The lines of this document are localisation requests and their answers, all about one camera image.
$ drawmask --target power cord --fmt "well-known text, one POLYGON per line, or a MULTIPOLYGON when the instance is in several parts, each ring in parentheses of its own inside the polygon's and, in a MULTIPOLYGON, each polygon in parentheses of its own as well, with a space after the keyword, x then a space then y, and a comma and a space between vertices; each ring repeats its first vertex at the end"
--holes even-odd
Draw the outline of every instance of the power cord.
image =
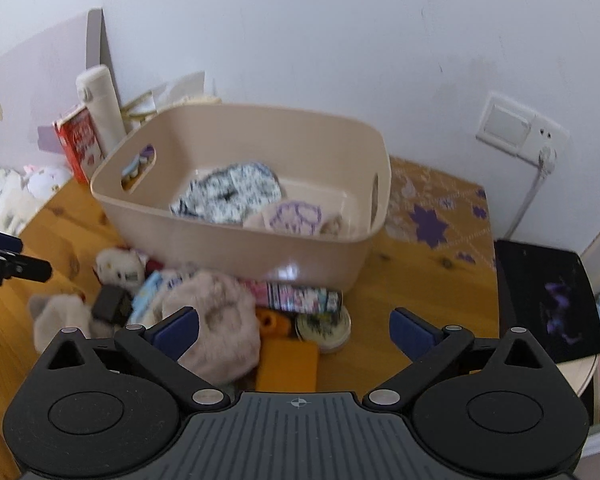
POLYGON ((518 209, 518 212, 516 213, 516 217, 513 219, 513 222, 511 223, 511 226, 505 233, 505 235, 504 235, 505 240, 510 240, 511 236, 516 231, 516 229, 520 225, 520 222, 522 221, 524 215, 526 214, 526 210, 529 209, 529 206, 531 205, 534 198, 536 197, 536 194, 538 194, 538 191, 540 190, 542 183, 554 170, 555 159, 556 159, 555 150, 553 148, 551 148, 550 146, 543 146, 542 150, 540 150, 540 153, 538 154, 538 163, 539 163, 538 174, 536 174, 536 178, 534 179, 534 182, 531 185, 531 189, 526 194, 525 199, 523 200, 522 205, 520 206, 520 209, 518 209))

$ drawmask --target purple paw print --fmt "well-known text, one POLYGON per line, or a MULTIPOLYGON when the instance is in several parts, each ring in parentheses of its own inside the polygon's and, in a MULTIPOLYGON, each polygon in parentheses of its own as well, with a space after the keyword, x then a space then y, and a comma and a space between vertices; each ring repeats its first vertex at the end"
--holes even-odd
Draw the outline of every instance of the purple paw print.
POLYGON ((482 218, 485 220, 487 218, 487 210, 479 205, 474 205, 474 215, 477 218, 482 218))
POLYGON ((458 260, 463 260, 465 262, 469 262, 470 264, 475 265, 474 257, 471 256, 471 254, 469 254, 469 253, 463 253, 462 251, 460 251, 458 254, 456 254, 456 258, 458 260))
POLYGON ((409 216, 418 225, 416 236, 419 242, 425 242, 432 249, 446 243, 445 230, 449 224, 438 219, 435 209, 424 209, 416 204, 409 216))
POLYGON ((278 206, 276 215, 269 225, 274 229, 291 231, 295 234, 313 235, 320 227, 322 210, 307 202, 288 202, 278 206))

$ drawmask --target basket handle hole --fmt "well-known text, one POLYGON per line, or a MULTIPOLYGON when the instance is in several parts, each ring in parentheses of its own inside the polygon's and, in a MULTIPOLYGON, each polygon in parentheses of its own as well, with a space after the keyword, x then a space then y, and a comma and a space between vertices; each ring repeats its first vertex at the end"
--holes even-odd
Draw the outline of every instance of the basket handle hole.
POLYGON ((122 189, 131 193, 143 175, 155 165, 155 149, 152 144, 146 145, 140 153, 134 155, 120 175, 122 189))
POLYGON ((371 188, 371 222, 369 224, 370 229, 374 226, 374 222, 376 221, 377 214, 378 214, 378 174, 376 173, 374 176, 374 183, 371 188))

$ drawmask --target red box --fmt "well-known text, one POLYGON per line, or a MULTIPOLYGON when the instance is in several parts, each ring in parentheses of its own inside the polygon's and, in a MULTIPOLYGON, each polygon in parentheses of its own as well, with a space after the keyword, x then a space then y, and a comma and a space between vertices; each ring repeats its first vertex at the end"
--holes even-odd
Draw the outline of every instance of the red box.
POLYGON ((77 107, 54 126, 75 179, 88 184, 104 158, 87 107, 77 107))

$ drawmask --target orange box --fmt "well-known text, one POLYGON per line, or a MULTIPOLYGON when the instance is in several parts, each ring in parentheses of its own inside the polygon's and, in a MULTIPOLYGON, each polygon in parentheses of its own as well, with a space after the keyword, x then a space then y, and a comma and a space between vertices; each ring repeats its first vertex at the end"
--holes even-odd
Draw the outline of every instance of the orange box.
POLYGON ((319 357, 320 349, 312 341, 263 338, 256 391, 286 394, 314 392, 319 357))

